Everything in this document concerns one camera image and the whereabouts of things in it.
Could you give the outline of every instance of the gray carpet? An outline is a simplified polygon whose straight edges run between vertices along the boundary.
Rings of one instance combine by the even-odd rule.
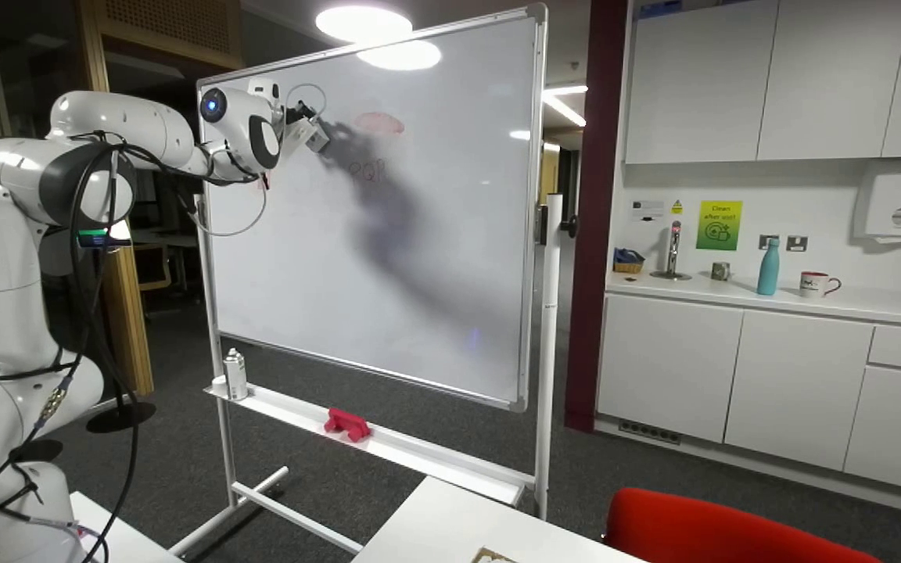
[[[176,545],[180,534],[226,507],[211,402],[207,402],[201,391],[210,380],[201,305],[191,301],[188,307],[153,314],[150,344],[159,385],[159,413],[140,428],[136,483],[122,516],[159,545]],[[270,350],[245,355],[256,385],[317,405],[342,405],[368,416],[373,423],[402,428],[503,465],[532,469],[532,427],[526,416],[507,416],[375,377],[317,366]],[[561,337],[557,359],[564,369],[565,332]],[[419,483],[411,472],[348,448],[323,445],[249,413],[231,413],[229,418],[238,445],[238,472],[245,483],[259,483],[281,462],[290,465],[290,480],[277,497],[360,541],[368,541],[368,534]],[[65,428],[58,437],[65,442],[61,465],[71,487],[112,507],[127,456],[127,435],[98,437],[83,428]],[[898,511],[605,435],[580,435],[561,423],[550,484],[550,521],[580,534],[599,533],[613,491],[640,484],[764,512],[769,521],[869,551],[889,563],[901,563]],[[284,526],[281,521],[259,512],[216,545],[203,560],[327,563],[351,558],[308,539],[305,533],[296,533],[295,526]]]

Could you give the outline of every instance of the poster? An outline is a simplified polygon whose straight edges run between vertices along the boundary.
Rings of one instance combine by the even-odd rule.
[[[739,252],[742,202],[700,202],[698,252]]]

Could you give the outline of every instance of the whiteboard frame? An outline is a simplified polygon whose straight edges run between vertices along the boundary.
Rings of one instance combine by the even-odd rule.
[[[395,41],[351,45],[351,47],[305,53],[305,57],[295,57],[295,59],[281,59],[281,63],[266,63],[266,67],[249,67],[249,69],[238,69],[238,72],[207,76],[207,80],[197,81],[197,90],[223,84],[223,81],[259,80],[259,76],[277,72],[277,69],[295,69],[295,67],[308,67],[308,63],[323,63],[323,59],[352,57],[352,53],[375,51],[375,47],[390,47],[390,45],[405,45],[405,41],[422,41],[422,37],[454,34],[454,33],[469,33],[469,29],[487,29],[487,24],[498,24],[498,21],[519,21],[519,20],[537,21],[537,53],[533,53],[533,69],[532,69],[532,76],[533,76],[532,100],[537,100],[537,102],[532,106],[532,120],[529,120],[532,121],[532,141],[529,141],[529,180],[526,180],[526,188],[532,194],[532,202],[529,202],[532,209],[526,215],[529,237],[526,237],[526,258],[522,258],[522,296],[519,296],[522,301],[522,319],[519,319],[522,332],[519,332],[519,344],[515,344],[519,377],[515,377],[512,402],[498,402],[498,398],[487,398],[487,394],[478,394],[478,391],[441,385],[441,383],[431,383],[431,380],[419,380],[411,371],[367,366],[367,363],[355,363],[355,359],[348,359],[348,356],[331,356],[331,355],[317,355],[317,350],[301,350],[301,349],[256,340],[256,337],[247,337],[247,336],[238,336],[238,332],[229,332],[229,329],[216,326],[216,332],[223,337],[231,337],[231,340],[240,340],[240,344],[254,344],[254,349],[266,349],[266,350],[281,350],[281,355],[317,359],[317,363],[326,363],[326,366],[343,366],[343,369],[355,369],[355,371],[367,371],[367,377],[382,377],[382,380],[390,380],[390,383],[427,387],[427,391],[439,391],[439,394],[450,394],[450,398],[473,402],[473,405],[493,406],[493,409],[507,409],[507,413],[526,413],[529,409],[532,355],[533,355],[532,350],[532,344],[533,344],[532,340],[533,337],[533,230],[537,230],[533,218],[537,218],[542,129],[545,129],[545,121],[542,121],[542,116],[545,116],[542,89],[545,89],[545,59],[546,59],[546,6],[545,4],[519,6],[519,10],[507,10],[507,13],[490,13],[490,15],[478,15],[478,20],[464,20],[464,21],[450,21],[450,24],[422,29],[422,33],[411,33],[411,34],[402,34],[402,37],[395,37]]]

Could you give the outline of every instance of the white desk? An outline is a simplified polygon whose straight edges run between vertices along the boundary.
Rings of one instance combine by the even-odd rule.
[[[108,511],[98,507],[83,496],[71,496],[75,521],[87,529],[102,529],[108,521]],[[142,539],[136,529],[125,526],[122,521],[112,524],[108,534],[108,563],[180,563],[168,551],[161,551],[156,541]]]
[[[352,563],[478,563],[480,548],[512,563],[640,563],[439,480],[425,480]]]

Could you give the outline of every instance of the wall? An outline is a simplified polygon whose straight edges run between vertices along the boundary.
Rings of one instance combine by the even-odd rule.
[[[646,255],[655,264],[664,221],[639,221],[633,202],[682,202],[682,273],[706,273],[729,260],[739,282],[757,280],[759,236],[806,236],[806,255],[782,255],[782,287],[794,287],[799,269],[824,269],[845,287],[901,290],[901,247],[867,252],[849,240],[859,168],[818,165],[628,165],[624,192],[613,207],[613,243]],[[742,202],[742,236],[735,255],[693,252],[700,202]]]

